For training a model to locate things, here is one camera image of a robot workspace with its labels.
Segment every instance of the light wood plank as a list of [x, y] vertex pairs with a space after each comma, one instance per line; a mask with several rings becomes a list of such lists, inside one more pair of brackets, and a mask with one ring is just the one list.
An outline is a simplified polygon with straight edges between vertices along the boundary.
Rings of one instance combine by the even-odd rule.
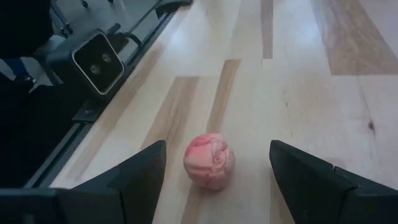
[[312, 0], [332, 75], [398, 74], [398, 59], [358, 0]]
[[159, 60], [175, 76], [219, 76], [242, 0], [194, 1]]
[[167, 163], [173, 163], [174, 150], [181, 142], [180, 138], [191, 110], [197, 83], [197, 77], [175, 78], [141, 149], [145, 149], [159, 139], [164, 139], [167, 145]]
[[360, 77], [359, 84], [366, 99], [370, 121], [374, 124], [374, 130], [369, 130], [375, 143], [375, 153], [371, 155], [377, 169], [374, 179], [398, 189], [398, 77]]
[[209, 121], [207, 122], [207, 133], [218, 133], [221, 130], [229, 94], [240, 63], [240, 60], [226, 60], [224, 63]]
[[193, 186], [181, 223], [251, 223], [269, 217], [269, 194], [257, 194], [261, 189], [269, 190], [269, 177], [262, 174], [262, 166], [268, 164], [267, 149], [264, 154], [255, 153], [263, 149], [258, 133], [254, 134], [258, 131], [256, 116], [260, 115], [255, 110], [257, 97], [248, 100], [258, 91], [261, 74], [260, 60], [241, 63], [221, 125], [221, 132], [236, 156], [231, 185], [217, 192]]
[[398, 55], [398, 29], [395, 27], [398, 21], [398, 1], [373, 1], [359, 0], [366, 10], [369, 18], [376, 25], [380, 34], [387, 42], [394, 54]]
[[168, 154], [167, 170], [153, 223], [179, 223], [185, 210], [185, 202], [192, 181], [183, 168], [183, 155], [190, 141], [206, 131], [213, 100], [216, 95], [218, 77], [201, 77], [190, 103], [190, 112], [185, 129], [180, 133], [180, 144], [174, 144], [173, 154]]
[[346, 154], [343, 157], [328, 158], [336, 166], [348, 169], [361, 176], [377, 180], [379, 164], [377, 164], [377, 149], [369, 123], [372, 121], [367, 99], [358, 77], [335, 77], [333, 87], [340, 102], [343, 124], [341, 128], [349, 141], [344, 146]]
[[241, 1], [238, 18], [231, 36], [231, 50], [228, 58], [262, 58], [263, 39], [261, 32], [262, 18], [260, 1], [261, 0]]

